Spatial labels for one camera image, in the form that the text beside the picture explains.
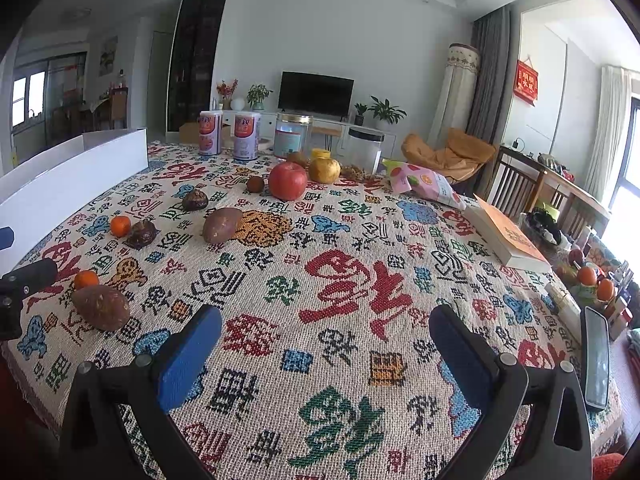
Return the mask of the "white foam box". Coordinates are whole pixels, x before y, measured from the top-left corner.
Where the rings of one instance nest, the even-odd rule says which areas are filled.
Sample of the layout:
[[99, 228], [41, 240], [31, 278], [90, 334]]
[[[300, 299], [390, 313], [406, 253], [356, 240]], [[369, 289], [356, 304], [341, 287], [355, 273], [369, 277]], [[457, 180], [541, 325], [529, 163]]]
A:
[[145, 129], [88, 132], [2, 176], [1, 225], [14, 237], [1, 251], [1, 271], [11, 271], [64, 220], [145, 169], [146, 144]]

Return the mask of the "covered standing air conditioner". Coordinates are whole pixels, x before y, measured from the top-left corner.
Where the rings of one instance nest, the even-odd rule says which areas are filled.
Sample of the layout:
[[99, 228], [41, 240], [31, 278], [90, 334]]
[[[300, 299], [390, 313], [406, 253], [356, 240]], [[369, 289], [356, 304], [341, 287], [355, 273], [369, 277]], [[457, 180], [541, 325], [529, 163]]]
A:
[[442, 90], [427, 144], [442, 148], [451, 128], [465, 130], [480, 74], [480, 52], [468, 44], [450, 44]]

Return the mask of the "grey curtain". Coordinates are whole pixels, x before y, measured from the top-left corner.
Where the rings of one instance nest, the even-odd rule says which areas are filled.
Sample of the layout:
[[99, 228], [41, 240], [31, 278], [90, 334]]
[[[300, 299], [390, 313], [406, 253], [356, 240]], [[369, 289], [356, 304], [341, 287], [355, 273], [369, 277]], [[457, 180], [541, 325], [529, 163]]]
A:
[[493, 144], [511, 51], [510, 6], [502, 6], [474, 22], [472, 46], [480, 54], [480, 71], [466, 132]]

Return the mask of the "dark mangosteen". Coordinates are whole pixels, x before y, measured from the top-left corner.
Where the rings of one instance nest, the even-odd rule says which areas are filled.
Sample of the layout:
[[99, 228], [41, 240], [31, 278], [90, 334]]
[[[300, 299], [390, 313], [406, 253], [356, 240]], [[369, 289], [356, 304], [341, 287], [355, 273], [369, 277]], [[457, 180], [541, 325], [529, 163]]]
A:
[[131, 227], [124, 244], [129, 248], [140, 250], [149, 246], [157, 237], [157, 233], [158, 229], [151, 220], [140, 220]]
[[198, 188], [194, 188], [191, 192], [186, 193], [182, 199], [182, 208], [184, 211], [202, 210], [205, 209], [207, 205], [207, 195]]

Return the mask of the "small yellow lid jar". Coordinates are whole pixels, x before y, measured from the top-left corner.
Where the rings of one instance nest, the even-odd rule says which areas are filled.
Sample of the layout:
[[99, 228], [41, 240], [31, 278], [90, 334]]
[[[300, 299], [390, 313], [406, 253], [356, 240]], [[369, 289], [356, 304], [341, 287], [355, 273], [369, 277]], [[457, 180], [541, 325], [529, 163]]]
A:
[[322, 150], [322, 148], [313, 148], [311, 150], [311, 159], [331, 159], [331, 152], [328, 150]]

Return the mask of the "right orange label can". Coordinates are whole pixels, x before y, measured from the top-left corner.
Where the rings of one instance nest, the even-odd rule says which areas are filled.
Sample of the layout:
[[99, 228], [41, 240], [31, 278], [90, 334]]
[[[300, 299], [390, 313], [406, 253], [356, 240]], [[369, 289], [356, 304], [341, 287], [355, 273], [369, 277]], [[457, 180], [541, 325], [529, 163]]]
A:
[[257, 158], [259, 124], [261, 114], [257, 112], [236, 113], [233, 126], [233, 157], [242, 162]]

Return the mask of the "orange cushion chair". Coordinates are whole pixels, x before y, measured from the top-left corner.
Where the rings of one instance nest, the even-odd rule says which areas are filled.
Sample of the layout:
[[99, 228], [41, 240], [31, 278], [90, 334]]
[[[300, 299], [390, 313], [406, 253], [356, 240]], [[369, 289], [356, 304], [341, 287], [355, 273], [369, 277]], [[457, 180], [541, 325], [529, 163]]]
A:
[[492, 144], [456, 128], [449, 129], [445, 146], [437, 150], [416, 133], [409, 133], [401, 151], [410, 164], [431, 169], [452, 184], [474, 177], [497, 153]]

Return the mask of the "cardboard box on floor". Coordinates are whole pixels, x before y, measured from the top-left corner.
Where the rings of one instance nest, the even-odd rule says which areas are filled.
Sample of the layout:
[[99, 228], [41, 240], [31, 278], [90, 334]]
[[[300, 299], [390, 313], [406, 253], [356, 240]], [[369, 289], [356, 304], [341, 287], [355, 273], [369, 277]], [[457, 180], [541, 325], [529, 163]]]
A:
[[178, 131], [181, 144], [198, 145], [200, 142], [200, 124], [198, 122], [185, 122]]

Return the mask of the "small dark red fruit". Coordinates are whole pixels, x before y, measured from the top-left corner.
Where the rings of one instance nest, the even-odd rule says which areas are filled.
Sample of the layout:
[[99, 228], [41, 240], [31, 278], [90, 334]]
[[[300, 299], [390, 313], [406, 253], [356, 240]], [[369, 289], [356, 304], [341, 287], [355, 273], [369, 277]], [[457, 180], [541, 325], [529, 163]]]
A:
[[265, 187], [265, 181], [261, 176], [251, 176], [246, 182], [246, 189], [250, 193], [261, 193]]

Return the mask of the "yellow pear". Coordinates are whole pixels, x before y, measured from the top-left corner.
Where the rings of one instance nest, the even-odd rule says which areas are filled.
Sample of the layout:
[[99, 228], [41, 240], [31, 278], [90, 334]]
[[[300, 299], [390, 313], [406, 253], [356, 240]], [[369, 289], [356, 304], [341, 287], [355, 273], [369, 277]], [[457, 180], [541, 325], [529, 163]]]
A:
[[308, 166], [308, 174], [314, 182], [332, 184], [340, 177], [341, 165], [333, 158], [315, 158]]

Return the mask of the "small orange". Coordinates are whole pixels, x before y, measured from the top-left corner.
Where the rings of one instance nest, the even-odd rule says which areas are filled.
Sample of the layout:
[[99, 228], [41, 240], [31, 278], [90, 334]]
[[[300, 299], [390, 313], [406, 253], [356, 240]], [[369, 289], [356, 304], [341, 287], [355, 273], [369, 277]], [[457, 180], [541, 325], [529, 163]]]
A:
[[76, 290], [99, 284], [100, 279], [98, 274], [93, 270], [82, 270], [74, 277], [74, 289]]
[[110, 230], [114, 237], [125, 237], [131, 230], [131, 221], [126, 216], [115, 216], [111, 220]]

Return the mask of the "left orange label can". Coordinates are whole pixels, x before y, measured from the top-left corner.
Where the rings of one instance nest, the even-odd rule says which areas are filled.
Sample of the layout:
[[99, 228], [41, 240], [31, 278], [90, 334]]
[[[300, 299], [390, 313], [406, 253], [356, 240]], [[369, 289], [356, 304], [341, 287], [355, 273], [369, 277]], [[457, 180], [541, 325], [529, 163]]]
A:
[[222, 149], [221, 110], [203, 110], [198, 118], [198, 152], [201, 155], [219, 155]]

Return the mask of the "potted green plant left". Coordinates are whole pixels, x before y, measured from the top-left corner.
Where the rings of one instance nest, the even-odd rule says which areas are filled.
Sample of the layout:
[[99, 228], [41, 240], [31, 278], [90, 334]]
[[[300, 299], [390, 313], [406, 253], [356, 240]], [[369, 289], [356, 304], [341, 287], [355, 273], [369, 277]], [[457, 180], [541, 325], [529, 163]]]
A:
[[271, 93], [272, 90], [265, 84], [252, 84], [246, 96], [246, 102], [250, 110], [254, 110], [255, 112], [263, 110], [265, 99], [267, 99]]

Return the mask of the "black glass cabinet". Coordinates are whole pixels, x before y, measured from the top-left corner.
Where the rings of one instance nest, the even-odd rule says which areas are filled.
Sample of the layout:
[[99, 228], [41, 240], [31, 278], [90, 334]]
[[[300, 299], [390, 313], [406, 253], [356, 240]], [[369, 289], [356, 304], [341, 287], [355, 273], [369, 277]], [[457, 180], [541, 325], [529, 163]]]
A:
[[226, 0], [181, 0], [172, 40], [167, 130], [178, 131], [208, 110], [218, 36]]

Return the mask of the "red apple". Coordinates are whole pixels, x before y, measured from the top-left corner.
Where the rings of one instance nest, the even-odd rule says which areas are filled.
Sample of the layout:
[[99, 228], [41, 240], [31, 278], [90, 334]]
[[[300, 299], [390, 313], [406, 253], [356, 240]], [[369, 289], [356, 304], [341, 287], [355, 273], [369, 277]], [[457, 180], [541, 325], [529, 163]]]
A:
[[272, 196], [292, 202], [303, 195], [307, 182], [307, 173], [302, 166], [295, 162], [281, 162], [271, 169], [268, 188]]

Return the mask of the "black lid clear jar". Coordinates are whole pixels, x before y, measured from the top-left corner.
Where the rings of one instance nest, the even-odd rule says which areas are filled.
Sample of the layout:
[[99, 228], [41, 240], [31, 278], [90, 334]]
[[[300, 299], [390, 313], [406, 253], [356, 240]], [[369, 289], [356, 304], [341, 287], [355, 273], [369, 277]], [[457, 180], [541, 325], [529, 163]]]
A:
[[379, 132], [349, 128], [347, 133], [347, 161], [366, 174], [375, 174], [382, 156], [384, 136]]

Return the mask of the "pink fruit snack bag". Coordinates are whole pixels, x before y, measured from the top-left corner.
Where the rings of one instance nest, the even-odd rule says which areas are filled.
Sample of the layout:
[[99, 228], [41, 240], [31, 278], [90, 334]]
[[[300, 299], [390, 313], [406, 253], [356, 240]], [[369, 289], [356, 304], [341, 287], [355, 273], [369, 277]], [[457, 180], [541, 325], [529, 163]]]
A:
[[390, 187], [396, 194], [413, 192], [424, 200], [432, 200], [457, 210], [465, 210], [465, 202], [451, 187], [449, 182], [437, 172], [409, 164], [384, 159], [382, 165], [390, 180]]

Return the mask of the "gold lid clear jar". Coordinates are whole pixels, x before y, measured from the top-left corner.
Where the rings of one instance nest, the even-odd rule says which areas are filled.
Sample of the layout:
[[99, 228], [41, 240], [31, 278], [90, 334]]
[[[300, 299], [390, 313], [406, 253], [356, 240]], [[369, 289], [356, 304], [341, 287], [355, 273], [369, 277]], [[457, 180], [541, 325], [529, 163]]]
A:
[[312, 119], [308, 115], [281, 113], [277, 116], [273, 137], [273, 154], [287, 158], [289, 154], [301, 153], [305, 148]]

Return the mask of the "brown kiwi fruit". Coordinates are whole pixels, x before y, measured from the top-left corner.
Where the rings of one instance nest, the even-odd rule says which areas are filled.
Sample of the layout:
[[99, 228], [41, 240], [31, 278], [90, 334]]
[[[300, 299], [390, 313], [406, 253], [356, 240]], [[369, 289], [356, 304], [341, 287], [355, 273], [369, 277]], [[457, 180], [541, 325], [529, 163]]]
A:
[[309, 166], [309, 159], [302, 152], [288, 153], [286, 160], [303, 168], [307, 168]]

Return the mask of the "sweet potato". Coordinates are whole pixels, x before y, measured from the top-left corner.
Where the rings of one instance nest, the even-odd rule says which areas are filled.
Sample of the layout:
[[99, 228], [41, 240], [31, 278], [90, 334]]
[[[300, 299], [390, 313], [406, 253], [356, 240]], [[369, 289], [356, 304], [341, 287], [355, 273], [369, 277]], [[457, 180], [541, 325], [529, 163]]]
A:
[[72, 303], [80, 316], [97, 330], [120, 330], [130, 319], [127, 298], [116, 288], [90, 285], [75, 290]]
[[236, 208], [219, 208], [209, 214], [204, 222], [202, 237], [209, 245], [224, 244], [234, 235], [242, 219], [243, 211]]

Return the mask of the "orange label can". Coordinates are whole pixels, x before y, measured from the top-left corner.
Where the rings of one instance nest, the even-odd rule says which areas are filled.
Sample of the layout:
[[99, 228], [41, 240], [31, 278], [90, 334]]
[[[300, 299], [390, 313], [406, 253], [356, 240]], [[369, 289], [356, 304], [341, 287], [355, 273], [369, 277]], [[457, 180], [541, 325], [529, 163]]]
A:
[[242, 162], [257, 158], [259, 124], [261, 114], [257, 112], [236, 113], [233, 126], [233, 157]]
[[219, 155], [222, 149], [221, 110], [203, 110], [198, 118], [198, 152], [201, 155]]

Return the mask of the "white tv cabinet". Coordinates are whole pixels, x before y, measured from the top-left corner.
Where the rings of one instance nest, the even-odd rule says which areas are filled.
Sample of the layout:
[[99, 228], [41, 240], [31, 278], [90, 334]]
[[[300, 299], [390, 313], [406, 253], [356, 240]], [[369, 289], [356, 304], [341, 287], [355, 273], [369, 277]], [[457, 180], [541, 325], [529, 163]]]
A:
[[[262, 112], [259, 123], [259, 135], [262, 142], [270, 145], [274, 142], [278, 114], [275, 112]], [[311, 123], [311, 140], [309, 145], [314, 148], [327, 148], [337, 155], [345, 155], [349, 146], [348, 133], [350, 130], [358, 130], [369, 136], [377, 136], [382, 139], [382, 156], [391, 158], [400, 148], [401, 142], [396, 133], [365, 126], [350, 124], [349, 122], [336, 122], [335, 120], [314, 118]]]

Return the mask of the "red wall hanging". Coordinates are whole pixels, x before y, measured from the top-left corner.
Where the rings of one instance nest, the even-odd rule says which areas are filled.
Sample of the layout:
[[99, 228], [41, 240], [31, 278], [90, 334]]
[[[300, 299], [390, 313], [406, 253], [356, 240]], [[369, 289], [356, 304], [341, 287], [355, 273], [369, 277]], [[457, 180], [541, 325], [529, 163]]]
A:
[[516, 64], [513, 93], [531, 106], [538, 100], [538, 72], [527, 62]]

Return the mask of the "black television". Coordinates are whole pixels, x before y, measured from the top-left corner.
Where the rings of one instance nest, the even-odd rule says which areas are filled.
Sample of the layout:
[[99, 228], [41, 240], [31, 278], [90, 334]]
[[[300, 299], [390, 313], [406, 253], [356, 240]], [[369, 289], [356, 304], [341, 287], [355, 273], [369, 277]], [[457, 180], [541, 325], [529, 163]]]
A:
[[354, 83], [348, 78], [285, 70], [281, 75], [278, 107], [344, 118], [349, 113]]

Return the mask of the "small wooden stool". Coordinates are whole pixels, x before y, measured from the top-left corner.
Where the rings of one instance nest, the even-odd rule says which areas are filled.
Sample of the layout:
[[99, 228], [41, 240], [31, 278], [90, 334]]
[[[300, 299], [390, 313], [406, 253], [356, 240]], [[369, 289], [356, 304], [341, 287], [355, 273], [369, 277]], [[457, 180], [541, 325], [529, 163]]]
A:
[[340, 140], [342, 136], [341, 129], [334, 128], [326, 128], [320, 126], [313, 126], [311, 128], [312, 134], [320, 134], [320, 136], [324, 136], [324, 145], [328, 151], [331, 151], [333, 148], [333, 141]]

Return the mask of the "wooden chair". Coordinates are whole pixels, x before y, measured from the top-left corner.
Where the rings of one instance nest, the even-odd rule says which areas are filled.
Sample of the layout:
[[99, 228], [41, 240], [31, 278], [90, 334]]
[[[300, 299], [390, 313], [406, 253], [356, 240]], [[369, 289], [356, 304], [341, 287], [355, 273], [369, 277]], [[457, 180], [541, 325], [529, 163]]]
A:
[[593, 196], [560, 174], [513, 148], [499, 148], [487, 201], [510, 218], [546, 204], [559, 211], [556, 223], [577, 238], [585, 226], [604, 234], [611, 213]]

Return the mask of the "red flower vase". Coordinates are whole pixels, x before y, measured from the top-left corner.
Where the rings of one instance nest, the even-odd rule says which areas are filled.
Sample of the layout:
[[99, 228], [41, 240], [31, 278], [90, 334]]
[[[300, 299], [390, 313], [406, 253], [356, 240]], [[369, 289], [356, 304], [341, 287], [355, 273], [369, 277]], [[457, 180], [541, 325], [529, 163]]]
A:
[[236, 79], [230, 81], [222, 80], [216, 85], [219, 103], [224, 110], [230, 110], [236, 88], [238, 88], [238, 81]]

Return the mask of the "patterned woven tablecloth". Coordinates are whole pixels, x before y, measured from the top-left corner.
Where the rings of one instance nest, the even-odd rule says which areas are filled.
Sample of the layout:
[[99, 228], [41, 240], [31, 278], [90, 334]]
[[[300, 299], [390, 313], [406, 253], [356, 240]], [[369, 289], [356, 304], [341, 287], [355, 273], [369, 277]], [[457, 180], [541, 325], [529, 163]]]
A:
[[[60, 278], [27, 300], [25, 336], [6, 354], [55, 427], [80, 362], [127, 364], [206, 304], [222, 334], [170, 416], [216, 479], [434, 478], [480, 416], [428, 333], [441, 304], [524, 364], [578, 359], [544, 290], [552, 275], [504, 266], [457, 210], [395, 196], [381, 180], [311, 183], [285, 203], [245, 187], [271, 157], [240, 164], [160, 144], [148, 157], [27, 254], [52, 259]], [[194, 188], [208, 205], [184, 211]], [[242, 219], [209, 245], [204, 222], [219, 208]], [[129, 234], [111, 233], [115, 216], [151, 220], [157, 237], [129, 248]], [[120, 330], [97, 330], [75, 309], [82, 270], [127, 298]]]

